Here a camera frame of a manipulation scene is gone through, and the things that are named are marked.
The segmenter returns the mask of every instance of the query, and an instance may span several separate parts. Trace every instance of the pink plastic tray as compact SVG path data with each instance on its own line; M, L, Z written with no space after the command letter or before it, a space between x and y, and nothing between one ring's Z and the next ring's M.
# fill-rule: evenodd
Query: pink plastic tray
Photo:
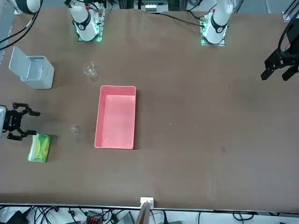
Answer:
M135 107L136 87L103 85L94 146L133 149Z

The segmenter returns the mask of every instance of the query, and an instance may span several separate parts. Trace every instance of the green package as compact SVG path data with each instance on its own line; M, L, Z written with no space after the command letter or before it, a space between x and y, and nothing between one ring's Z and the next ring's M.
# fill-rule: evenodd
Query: green package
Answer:
M32 135L32 145L27 160L30 162L47 162L51 137L45 134Z

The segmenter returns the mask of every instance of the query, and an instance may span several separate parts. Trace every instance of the black cable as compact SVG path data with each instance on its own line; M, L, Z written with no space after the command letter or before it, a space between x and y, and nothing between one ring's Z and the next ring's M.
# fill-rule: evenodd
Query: black cable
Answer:
M40 213L39 216L36 218L36 212L37 212L37 210L38 210L39 208L42 208L42 207L40 207L40 206L36 206L36 211L35 211L35 213L34 213L34 224L36 224L36 222L37 222L37 220L39 219L39 217L40 217L41 215L43 215L43 213ZM51 210L52 208L53 208L53 207L48 207L48 208L46 208L44 211L45 211L46 213L48 213L49 210Z
M238 220L238 221L242 222L242 224L244 223L244 221L251 220L251 219L253 219L253 217L254 217L254 215L252 215L252 216L249 217L249 218L243 218L243 216L241 215L240 212L236 212L236 214L238 214L238 215L240 216L240 218L237 218L237 217L235 216L235 212L233 212L233 217L235 218L235 220Z
M26 30L26 29L27 29L27 27L24 27L24 28L21 29L20 31L16 32L15 34L12 34L12 35L8 36L7 38L4 38L3 40L0 41L0 43L2 43L2 42L4 42L4 41L6 41L6 40L8 40L8 39L10 39L10 38L12 38L12 37L18 35L18 34L20 34L21 32L23 32L23 31Z
M81 211L85 216L87 216L87 214L88 214L87 211L83 211L83 210L80 208L80 206L79 206L79 209L80 209L80 211Z
M75 218L74 218L74 216L75 216L75 212L74 212L73 210L71 210L71 208L69 208L68 212L69 212L69 214L71 215L71 218L74 220L74 222L75 222L75 223L78 223L78 222L75 220Z
M191 10L187 10L187 12L191 13L191 15L192 15L195 19L197 19L197 20L200 20L200 19L201 19L201 17L196 16Z
M46 219L46 222L47 222L47 224L51 224L51 222L48 220L48 218L47 218L47 214L48 214L48 212L51 210L51 209L49 209L47 212L43 209L43 208L38 208L39 209L39 211L40 211L40 209L42 210L42 214L43 214L43 217L42 217L42 219L41 219L41 224L43 224L43 222L44 222L44 220Z
M216 5L217 5L217 4L215 4L212 8L210 8L208 12L210 12Z
M163 224L169 224L168 220L167 220L167 215L166 212L163 210L163 214L164 214L164 221Z
M189 21L186 21L186 20L179 19L179 18L174 17L174 16L172 16L172 15L167 15L167 14L159 14L159 15L165 15L165 16L168 16L168 17L170 17L170 18L173 18L173 19L178 20L178 21L181 21L181 22L185 22L185 23L190 24L190 25L194 25L194 26L198 26L198 27L202 27L202 28L205 27L205 26L200 25L200 24L196 24L196 23L193 23L193 22L189 22Z
M2 209L4 209L4 208L7 208L7 207L8 207L8 206L3 206L3 207L0 208L0 210L2 210Z
M187 11L192 11L192 10L195 9L197 6L199 6L199 5L201 4L202 1L203 1L203 0L199 0L199 2L198 2L195 6L193 6L190 10L187 10Z
M200 214L201 214L201 211L199 212L199 214L198 214L198 224L199 224L199 218L200 218Z
M285 38L285 35L286 35L286 32L289 31L291 25L293 24L294 20L297 18L297 16L299 15L299 10L298 12L295 13L295 15L292 17L292 19L289 21L288 25L285 27L284 31L282 32L282 35L279 39L279 42L278 42L278 54L281 56L281 57L299 57L298 54L294 54L294 55L290 55L290 54L286 54L284 51L281 50L281 43L282 41L284 40Z
M99 10L99 8L96 6L96 4L94 4L93 2L90 2L91 5L93 5L97 10Z
M24 37L24 36L31 30L31 28L32 28L33 24L35 23L35 21L36 21L36 19L37 19L37 16L38 16L38 14L39 14L39 12L40 12L40 10L41 10L42 4L43 4L43 0L41 0L41 5L40 5L40 7L39 7L37 13L35 14L35 17L34 17L34 19L32 20L30 26L29 26L28 29L25 31L25 33L23 33L23 34L22 34L17 40L15 40L14 42L12 42L12 43L6 45L6 46L3 47L3 48L0 48L0 51L5 50L6 48L9 48L10 46L12 46L12 45L14 45L15 43L17 43L18 41L20 41L20 40L21 40L21 39L22 39L22 38L23 38L23 37Z

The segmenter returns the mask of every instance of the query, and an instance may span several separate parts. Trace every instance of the brown table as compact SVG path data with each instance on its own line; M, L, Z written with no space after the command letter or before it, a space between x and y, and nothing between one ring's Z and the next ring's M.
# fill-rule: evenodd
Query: brown table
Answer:
M17 16L13 32L28 19ZM53 88L21 83L8 70L10 48L0 102L42 113L23 128L53 136L49 162L26 161L31 137L2 137L0 201L138 206L152 196L156 207L298 212L299 76L260 78L285 25L278 14L234 14L226 47L202 47L197 27L115 10L101 44L78 43L67 8L43 9L17 46L49 59ZM82 74L87 61L98 83ZM135 150L94 148L101 85L137 87Z

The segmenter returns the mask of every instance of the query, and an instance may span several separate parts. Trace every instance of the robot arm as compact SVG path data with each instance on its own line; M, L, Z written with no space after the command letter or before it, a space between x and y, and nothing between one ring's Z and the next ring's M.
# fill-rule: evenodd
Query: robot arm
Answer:
M7 0L19 13L35 14L41 7L40 0Z
M19 13L35 14L41 7L42 0L7 0ZM74 19L77 33L84 41L91 41L99 34L96 26L96 14L87 9L83 0L63 0Z
M218 44L225 36L228 20L233 12L232 0L217 0L217 5L208 14L208 24L203 36L212 44Z

